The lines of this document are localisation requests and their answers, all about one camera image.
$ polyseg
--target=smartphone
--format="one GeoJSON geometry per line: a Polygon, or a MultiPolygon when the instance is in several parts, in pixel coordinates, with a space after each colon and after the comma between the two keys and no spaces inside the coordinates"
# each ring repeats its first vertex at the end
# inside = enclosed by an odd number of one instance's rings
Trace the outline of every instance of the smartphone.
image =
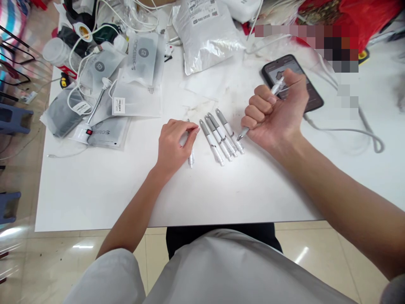
{"type": "MultiPolygon", "coordinates": [[[[283,72],[290,68],[293,72],[298,74],[304,74],[304,70],[301,68],[297,60],[293,55],[286,55],[277,60],[274,60],[266,64],[262,69],[263,77],[270,87],[282,77],[283,72]]],[[[307,90],[309,94],[309,100],[305,108],[305,112],[316,110],[324,105],[324,101],[318,92],[313,87],[311,81],[307,77],[307,90]]],[[[288,94],[288,86],[285,85],[278,94],[280,99],[286,99],[288,94]]]]}

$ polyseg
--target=phone case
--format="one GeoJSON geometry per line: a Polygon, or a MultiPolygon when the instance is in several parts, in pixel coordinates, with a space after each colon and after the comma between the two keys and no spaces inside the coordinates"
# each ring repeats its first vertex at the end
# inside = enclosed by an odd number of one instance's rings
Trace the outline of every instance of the phone case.
{"type": "Polygon", "coordinates": [[[288,55],[285,55],[285,56],[283,56],[283,57],[280,57],[280,58],[278,58],[278,59],[276,59],[276,60],[274,60],[274,61],[272,61],[272,62],[269,62],[269,63],[265,64],[265,65],[263,66],[263,68],[262,68],[262,75],[263,75],[265,81],[266,81],[267,84],[270,86],[270,88],[273,87],[274,83],[271,81],[270,77],[268,76],[268,74],[267,74],[267,72],[266,72],[266,67],[267,67],[268,65],[274,64],[274,62],[276,62],[276,61],[278,61],[278,60],[281,60],[281,59],[283,59],[283,58],[285,58],[285,57],[289,57],[289,56],[294,59],[295,63],[298,65],[298,67],[301,69],[301,71],[302,71],[302,72],[304,73],[304,75],[307,77],[307,80],[308,80],[310,86],[313,88],[313,91],[314,91],[314,93],[316,94],[316,99],[320,102],[319,105],[315,105],[315,106],[312,106],[312,107],[309,107],[309,108],[305,108],[305,113],[306,113],[306,112],[313,111],[313,110],[316,110],[316,109],[319,109],[320,107],[322,107],[322,106],[324,105],[324,100],[323,100],[322,97],[319,95],[319,93],[316,91],[315,87],[314,87],[314,86],[312,85],[312,83],[311,83],[311,80],[310,80],[310,79],[308,78],[308,76],[305,74],[305,71],[304,71],[303,68],[300,66],[300,64],[298,63],[297,59],[295,59],[295,56],[294,56],[294,55],[288,54],[288,55]]]}

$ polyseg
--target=forearm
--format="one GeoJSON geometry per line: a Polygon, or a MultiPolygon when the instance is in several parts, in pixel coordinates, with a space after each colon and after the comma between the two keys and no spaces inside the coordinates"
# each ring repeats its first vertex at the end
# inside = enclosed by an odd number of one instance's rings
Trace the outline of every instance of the forearm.
{"type": "Polygon", "coordinates": [[[319,211],[388,278],[405,271],[405,212],[339,170],[306,139],[279,145],[273,157],[319,211]]]}
{"type": "Polygon", "coordinates": [[[106,236],[97,258],[117,248],[135,251],[148,227],[156,200],[168,180],[156,168],[149,172],[138,192],[106,236]]]}

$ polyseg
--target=right hand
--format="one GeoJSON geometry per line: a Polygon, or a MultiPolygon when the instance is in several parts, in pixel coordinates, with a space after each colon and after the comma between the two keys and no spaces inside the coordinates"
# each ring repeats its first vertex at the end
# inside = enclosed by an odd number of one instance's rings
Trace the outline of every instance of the right hand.
{"type": "Polygon", "coordinates": [[[289,87],[287,99],[280,100],[266,85],[260,85],[249,99],[241,121],[242,127],[250,129],[249,138],[269,153],[302,136],[300,125],[309,98],[305,75],[289,68],[283,75],[289,87]]]}

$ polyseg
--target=hand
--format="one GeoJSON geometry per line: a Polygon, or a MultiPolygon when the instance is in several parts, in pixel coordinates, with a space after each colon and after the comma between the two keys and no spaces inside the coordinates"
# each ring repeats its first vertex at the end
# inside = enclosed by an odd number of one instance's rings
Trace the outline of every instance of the hand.
{"type": "Polygon", "coordinates": [[[267,86],[260,85],[249,99],[241,121],[242,127],[250,129],[249,138],[269,153],[302,136],[300,125],[309,98],[305,75],[290,69],[286,69],[283,75],[289,87],[287,99],[280,100],[267,86]]]}
{"type": "Polygon", "coordinates": [[[162,127],[159,137],[159,155],[155,165],[160,174],[170,179],[180,169],[181,165],[191,155],[197,133],[200,131],[198,125],[192,122],[170,119],[162,127]],[[190,134],[184,146],[179,141],[184,132],[190,134]]]}

